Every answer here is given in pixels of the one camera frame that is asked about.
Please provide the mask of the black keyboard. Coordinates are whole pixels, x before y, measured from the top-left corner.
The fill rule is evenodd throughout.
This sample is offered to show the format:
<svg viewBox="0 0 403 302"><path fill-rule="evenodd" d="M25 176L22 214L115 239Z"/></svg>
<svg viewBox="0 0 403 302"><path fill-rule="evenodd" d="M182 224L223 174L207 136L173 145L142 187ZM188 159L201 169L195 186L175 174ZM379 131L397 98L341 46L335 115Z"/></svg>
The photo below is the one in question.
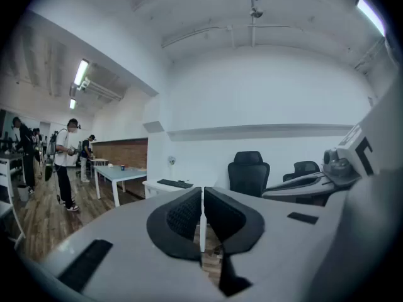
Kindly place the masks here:
<svg viewBox="0 0 403 302"><path fill-rule="evenodd" d="M170 186L170 187L177 187L180 189L188 189L193 187L193 184L184 182L184 181L172 181L169 179L161 179L157 181L158 184L162 184L165 186Z"/></svg>

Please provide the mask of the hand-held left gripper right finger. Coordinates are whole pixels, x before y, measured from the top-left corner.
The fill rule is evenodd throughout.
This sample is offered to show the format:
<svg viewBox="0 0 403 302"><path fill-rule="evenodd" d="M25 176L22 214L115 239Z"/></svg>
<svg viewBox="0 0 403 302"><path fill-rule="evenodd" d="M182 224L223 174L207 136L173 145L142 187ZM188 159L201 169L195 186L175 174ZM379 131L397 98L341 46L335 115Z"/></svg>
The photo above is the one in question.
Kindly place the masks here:
<svg viewBox="0 0 403 302"><path fill-rule="evenodd" d="M207 221L222 244L213 302L309 302L309 291L334 239L346 192L325 206L204 189Z"/></svg>

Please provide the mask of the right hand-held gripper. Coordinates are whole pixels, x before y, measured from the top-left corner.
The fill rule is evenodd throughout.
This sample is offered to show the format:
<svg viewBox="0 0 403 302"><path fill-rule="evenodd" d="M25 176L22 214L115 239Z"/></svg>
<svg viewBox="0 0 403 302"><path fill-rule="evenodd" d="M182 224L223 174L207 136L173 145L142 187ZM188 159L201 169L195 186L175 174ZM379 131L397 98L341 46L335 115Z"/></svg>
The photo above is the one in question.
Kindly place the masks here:
<svg viewBox="0 0 403 302"><path fill-rule="evenodd" d="M338 186L403 167L403 77L332 149L324 152L322 171ZM294 189L318 183L324 174L300 176L268 189Z"/></svg>

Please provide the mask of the white metal rack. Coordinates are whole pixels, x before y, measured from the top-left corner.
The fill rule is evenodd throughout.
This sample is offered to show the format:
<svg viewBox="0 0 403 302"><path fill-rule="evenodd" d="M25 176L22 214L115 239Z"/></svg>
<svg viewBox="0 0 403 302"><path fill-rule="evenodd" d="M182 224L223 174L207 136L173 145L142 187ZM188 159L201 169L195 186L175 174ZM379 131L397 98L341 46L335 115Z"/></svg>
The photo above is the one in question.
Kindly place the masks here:
<svg viewBox="0 0 403 302"><path fill-rule="evenodd" d="M26 238L21 223L18 219L18 215L16 213L13 197L13 185L12 185L12 172L11 172L11 162L22 159L21 154L0 154L0 186L5 187L8 192L8 202L0 200L0 219L7 216L10 212L13 213L15 222L19 228L19 235L17 238L8 237L8 239L13 242L14 249L16 250L20 245L21 241Z"/></svg>

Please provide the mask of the light blue table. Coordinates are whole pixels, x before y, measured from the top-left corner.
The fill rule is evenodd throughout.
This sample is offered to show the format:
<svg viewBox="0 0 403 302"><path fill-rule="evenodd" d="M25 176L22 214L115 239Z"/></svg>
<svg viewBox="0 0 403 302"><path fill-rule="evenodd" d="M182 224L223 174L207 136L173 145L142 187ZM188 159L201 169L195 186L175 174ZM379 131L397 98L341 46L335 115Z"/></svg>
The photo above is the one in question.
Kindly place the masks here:
<svg viewBox="0 0 403 302"><path fill-rule="evenodd" d="M114 165L113 167L109 167L108 165L101 165L94 167L94 180L96 187L96 196L98 199L101 199L101 194L99 190L99 177L98 175L104 176L106 179L111 181L112 191L113 191L113 199L115 207L120 206L120 200L118 197L118 187L117 184L119 182L122 183L123 192L125 192L125 181L141 179L147 176L146 169L137 169L137 168L128 168L122 170L119 165Z"/></svg>

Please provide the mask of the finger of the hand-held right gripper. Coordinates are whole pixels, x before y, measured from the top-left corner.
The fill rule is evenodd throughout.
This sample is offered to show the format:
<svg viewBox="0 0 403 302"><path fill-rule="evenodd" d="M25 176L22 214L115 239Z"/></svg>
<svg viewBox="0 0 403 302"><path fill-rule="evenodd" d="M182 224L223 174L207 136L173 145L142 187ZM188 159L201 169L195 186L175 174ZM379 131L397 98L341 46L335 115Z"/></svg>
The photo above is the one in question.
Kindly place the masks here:
<svg viewBox="0 0 403 302"><path fill-rule="evenodd" d="M277 189L265 191L264 199L286 203L326 205L330 195L340 191L334 185L313 185L293 189Z"/></svg>

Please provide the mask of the black mesh office chair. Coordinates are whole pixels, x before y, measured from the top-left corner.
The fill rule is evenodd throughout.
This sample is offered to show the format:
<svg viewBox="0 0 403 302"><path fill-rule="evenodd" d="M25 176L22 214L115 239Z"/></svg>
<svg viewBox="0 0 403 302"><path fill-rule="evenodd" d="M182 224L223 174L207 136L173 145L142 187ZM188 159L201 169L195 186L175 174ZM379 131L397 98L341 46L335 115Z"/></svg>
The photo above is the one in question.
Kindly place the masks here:
<svg viewBox="0 0 403 302"><path fill-rule="evenodd" d="M259 198L262 196L267 186L270 165L263 161L260 152L236 153L227 170L231 191Z"/></svg>
<svg viewBox="0 0 403 302"><path fill-rule="evenodd" d="M294 172L285 174L283 176L283 182L321 171L317 163L314 161L300 161L294 163L293 166Z"/></svg>

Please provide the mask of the white desk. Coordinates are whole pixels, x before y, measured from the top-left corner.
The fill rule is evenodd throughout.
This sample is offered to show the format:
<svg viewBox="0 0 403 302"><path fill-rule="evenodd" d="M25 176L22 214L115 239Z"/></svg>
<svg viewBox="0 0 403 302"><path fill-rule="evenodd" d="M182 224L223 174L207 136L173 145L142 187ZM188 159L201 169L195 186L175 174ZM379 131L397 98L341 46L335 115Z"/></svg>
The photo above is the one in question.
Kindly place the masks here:
<svg viewBox="0 0 403 302"><path fill-rule="evenodd" d="M164 194L174 192L174 191L184 190L184 189L180 189L177 187L170 187L170 186L158 184L157 183L158 180L160 180L160 179L150 179L150 180L146 180L142 183L144 185L146 199L149 199L149 198L152 198L155 196L164 195ZM184 182L193 184L193 187L191 187L191 188L198 187L198 184L194 184L190 181L184 181Z"/></svg>

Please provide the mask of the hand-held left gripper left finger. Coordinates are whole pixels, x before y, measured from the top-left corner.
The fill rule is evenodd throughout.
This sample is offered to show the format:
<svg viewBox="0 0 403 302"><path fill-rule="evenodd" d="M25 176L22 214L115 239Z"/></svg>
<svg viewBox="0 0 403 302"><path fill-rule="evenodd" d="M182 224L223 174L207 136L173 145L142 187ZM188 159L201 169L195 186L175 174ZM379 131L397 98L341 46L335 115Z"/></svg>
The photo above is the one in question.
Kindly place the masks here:
<svg viewBox="0 0 403 302"><path fill-rule="evenodd" d="M42 260L57 279L99 302L219 302L194 241L200 188L107 211Z"/></svg>

